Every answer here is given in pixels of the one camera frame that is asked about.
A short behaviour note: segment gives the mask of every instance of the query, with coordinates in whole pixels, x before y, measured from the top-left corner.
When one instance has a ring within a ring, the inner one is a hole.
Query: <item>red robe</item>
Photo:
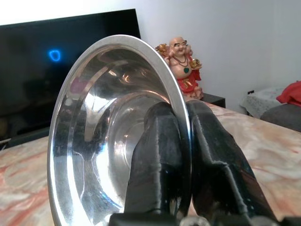
[[[180,89],[184,93],[190,93],[194,90],[198,83],[196,80],[201,81],[199,70],[192,70],[190,75],[186,79],[177,79]]]

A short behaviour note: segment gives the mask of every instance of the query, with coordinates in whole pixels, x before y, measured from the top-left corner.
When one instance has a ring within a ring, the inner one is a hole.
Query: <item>pink marble surface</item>
[[[277,218],[301,216],[301,133],[209,106],[246,155]],[[0,152],[1,225],[54,225],[47,145],[45,137]]]

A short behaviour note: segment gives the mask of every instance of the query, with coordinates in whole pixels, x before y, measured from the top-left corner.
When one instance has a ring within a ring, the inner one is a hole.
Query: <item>black tv screen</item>
[[[134,9],[0,26],[0,141],[49,127],[74,62],[114,34],[140,38]]]

